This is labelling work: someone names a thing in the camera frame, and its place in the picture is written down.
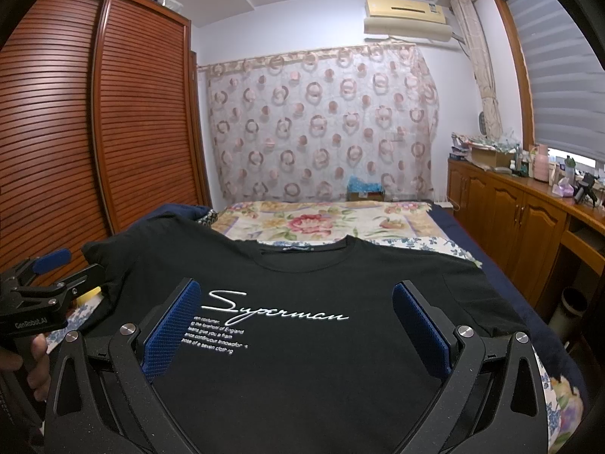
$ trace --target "metal screw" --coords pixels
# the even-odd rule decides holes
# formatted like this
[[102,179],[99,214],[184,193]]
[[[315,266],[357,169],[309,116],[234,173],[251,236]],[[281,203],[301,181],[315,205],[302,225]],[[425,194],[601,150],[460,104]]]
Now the metal screw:
[[120,335],[131,335],[132,333],[134,333],[135,329],[137,329],[137,327],[134,326],[134,324],[132,323],[124,324],[122,327],[120,327]]
[[79,335],[77,331],[70,331],[65,335],[65,341],[71,343],[72,341],[76,341],[78,339],[78,336]]
[[460,336],[464,336],[465,338],[471,338],[475,332],[470,326],[461,326],[458,328],[458,334]]
[[522,331],[515,333],[515,338],[519,343],[527,343],[529,341],[529,337]]

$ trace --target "trash can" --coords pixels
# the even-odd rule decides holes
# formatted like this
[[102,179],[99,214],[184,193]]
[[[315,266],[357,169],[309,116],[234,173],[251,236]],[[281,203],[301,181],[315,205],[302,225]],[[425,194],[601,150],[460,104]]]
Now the trash can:
[[579,290],[565,287],[561,295],[561,302],[559,302],[555,314],[552,315],[548,327],[557,334],[563,343],[566,343],[580,324],[587,307],[586,297]]

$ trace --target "wardrobe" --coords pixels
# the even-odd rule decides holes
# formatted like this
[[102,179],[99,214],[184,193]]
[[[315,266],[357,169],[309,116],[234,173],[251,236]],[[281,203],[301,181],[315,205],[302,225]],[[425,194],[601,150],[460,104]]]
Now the wardrobe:
[[190,22],[151,0],[38,0],[0,50],[0,271],[210,205]]

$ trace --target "wooden window frame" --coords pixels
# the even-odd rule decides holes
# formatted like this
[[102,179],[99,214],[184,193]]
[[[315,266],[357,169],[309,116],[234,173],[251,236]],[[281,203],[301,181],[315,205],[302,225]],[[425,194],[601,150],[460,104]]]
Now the wooden window frame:
[[515,70],[517,72],[517,83],[519,87],[519,96],[521,97],[521,118],[523,121],[523,149],[530,150],[535,142],[534,137],[534,105],[531,98],[531,89],[529,87],[529,75],[527,74],[527,66],[519,41],[519,34],[515,21],[512,19],[512,13],[508,4],[504,0],[495,0],[498,7],[508,42],[512,51],[512,59],[515,62]]

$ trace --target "pink thermos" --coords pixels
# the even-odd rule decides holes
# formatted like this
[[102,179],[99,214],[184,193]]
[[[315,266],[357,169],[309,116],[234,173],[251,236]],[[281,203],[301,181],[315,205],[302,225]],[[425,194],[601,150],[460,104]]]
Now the pink thermos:
[[548,177],[548,147],[546,145],[538,145],[538,153],[535,155],[534,161],[534,179],[547,183]]

